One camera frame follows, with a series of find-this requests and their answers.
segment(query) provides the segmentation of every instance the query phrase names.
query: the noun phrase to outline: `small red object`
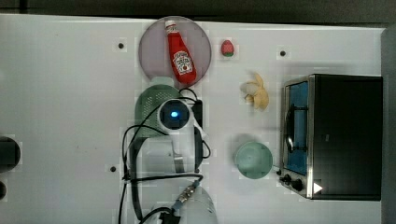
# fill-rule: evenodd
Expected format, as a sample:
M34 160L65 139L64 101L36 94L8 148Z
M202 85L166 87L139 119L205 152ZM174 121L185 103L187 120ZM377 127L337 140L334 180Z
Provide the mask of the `small red object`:
M165 30L168 35L169 58L177 80L185 84L192 83L197 77L194 62L178 32L176 23L166 21Z
M230 40L226 40L221 45L221 53L226 57L233 56L233 43Z

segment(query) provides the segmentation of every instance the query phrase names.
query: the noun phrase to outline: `ketchup label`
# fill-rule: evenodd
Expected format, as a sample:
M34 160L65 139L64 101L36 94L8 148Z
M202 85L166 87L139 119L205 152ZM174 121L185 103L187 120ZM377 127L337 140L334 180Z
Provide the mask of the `ketchup label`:
M177 33L178 29L175 25L170 25L166 27L166 33L169 35L170 33Z
M191 58L184 51L175 53L173 60L179 74L184 75L192 71Z

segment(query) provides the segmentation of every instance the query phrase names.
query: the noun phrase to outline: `toaster oven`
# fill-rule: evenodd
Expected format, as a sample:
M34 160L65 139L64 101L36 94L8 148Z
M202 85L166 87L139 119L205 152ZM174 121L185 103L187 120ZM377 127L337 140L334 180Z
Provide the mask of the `toaster oven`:
M382 77L311 75L282 96L286 188L313 200L381 199Z

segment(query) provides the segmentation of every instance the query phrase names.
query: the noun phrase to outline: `oven window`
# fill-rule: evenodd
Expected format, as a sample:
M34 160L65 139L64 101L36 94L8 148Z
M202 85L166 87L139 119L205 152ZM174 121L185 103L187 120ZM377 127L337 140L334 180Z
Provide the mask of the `oven window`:
M288 153L287 169L300 175L306 175L306 135L307 135L307 107L308 82L290 86L289 108L294 106L294 136L293 151Z

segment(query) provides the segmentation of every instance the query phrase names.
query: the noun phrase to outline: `black cable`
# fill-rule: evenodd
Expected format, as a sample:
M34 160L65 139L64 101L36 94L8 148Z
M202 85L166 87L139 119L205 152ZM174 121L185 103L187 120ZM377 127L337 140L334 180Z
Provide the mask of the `black cable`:
M190 97L180 96L180 97L177 97L177 99L180 99L180 100L191 100L191 101L193 101L194 103L196 103L196 100L194 100L194 99L192 99L192 98L190 98Z
M194 96L195 96L195 100L198 100L197 94L196 94L195 91L193 91L192 89L190 89L190 88L183 88L183 89L181 89L180 91L178 91L178 93L181 93L182 91L190 91L190 92L192 92L192 94L194 94Z
M207 155L207 156L205 156L205 157L203 156L202 158L207 159L207 158L209 158L210 155L212 154L212 150L211 150L210 147L207 145L206 141L202 141L202 143L205 144L205 146L206 146L206 148L207 148L207 151L209 152L209 155Z
M142 121L142 125L146 122L146 120L155 112L157 111L158 108L160 108L162 104L158 105L157 107L155 107L146 117L145 119ZM136 132L134 133L134 137L131 139L131 142L129 143L128 148L131 147L131 144L134 142L134 140L137 137L137 133L139 132L140 127L136 130ZM136 159L137 159L137 154L139 153L139 151L133 151L132 153L134 153L132 155L131 158L131 179L135 179L136 178ZM138 195L138 188L137 188L137 184L132 183L131 185L131 191L132 191L132 200L133 200L133 204L134 204L134 213L136 214L137 219L141 220L143 218L142 215L142 209L141 209L141 205L140 205L140 200L139 200L139 195Z
M147 221L152 215L159 213L159 212L167 212L169 214L172 214L172 209L168 207L159 207L154 210L152 210L150 213L148 213L143 219L139 222L139 224L143 224L145 221Z
M198 181L200 181L200 182L204 179L204 176L203 176L203 175L198 175L198 174L183 174L183 175L150 176L150 177L132 179L131 181L134 181L134 182L143 182L143 181L150 181L150 180L175 179L175 178L181 178L181 177L199 177Z
M157 129L155 129L155 128L149 127L149 126L147 126L147 125L144 125L144 123L146 122L146 120L148 120L148 118L149 118L158 108L160 108L160 106L161 106L161 105L158 105L157 107L155 107L155 108L145 117L145 119L142 121L141 124L139 124L139 125L133 125L133 126L129 127L129 128L125 131L124 136L122 137L122 162L123 162L123 172L124 172L124 177L123 177L123 179L125 179L125 180L129 178L129 176L128 176L128 167L126 166L126 156L127 156L127 153L125 153L125 139L126 139L126 135L127 135L127 133L128 133L132 128L138 127L138 129L136 130L136 132L134 132L134 137L132 138L132 140L131 140L131 142L130 142L130 145L131 145L131 143L132 143L132 142L134 141L134 139L136 138L137 133L140 131L140 129L141 129L142 127L149 128L149 129L154 130L154 131L157 131L157 132L159 132L159 133L166 134L166 133L164 133L164 132L162 132L162 131L160 131L160 130L157 130ZM124 200L124 197L125 197L125 189L126 189L126 184L124 184L124 189L123 189L123 191L122 191L122 195L121 195L121 199L120 199L119 224L121 224L122 204L123 204L123 200Z
M137 127L139 127L139 129L140 129L140 128L148 128L148 129L151 129L151 130L156 131L157 133L161 133L161 134L163 134L163 135L168 135L167 133L165 133L165 132L163 132L163 131L161 131L161 130L158 130L158 129L156 129L156 128L150 127L150 126L148 126L148 125L136 124L136 125L133 125L133 126L129 127L129 128L125 131L124 136L122 137L122 155L123 155L123 156L122 156L122 160L123 160L124 163L126 162L126 155L127 155L127 154L125 153L125 149L124 149L126 135L127 135L127 133L128 133L132 128L137 128Z
M121 195L120 211L119 211L119 224L121 224L122 204L123 204L123 198L125 197L125 190L126 190L126 184L124 184L124 188L122 190L122 195Z
M143 119L143 121L140 123L140 125L144 125L145 122L146 122L146 120L148 120L148 118L149 118L155 111L157 111L157 109L160 108L160 106L161 106L161 105L158 105L158 106L155 107L151 112L149 112L149 114L145 117L145 119ZM141 128L141 127L139 127L139 128L136 130L136 132L134 133L134 137L132 138L132 140L131 140L131 142L129 143L128 147L131 146L132 142L134 141L134 138L136 137L137 133L140 131L140 128Z

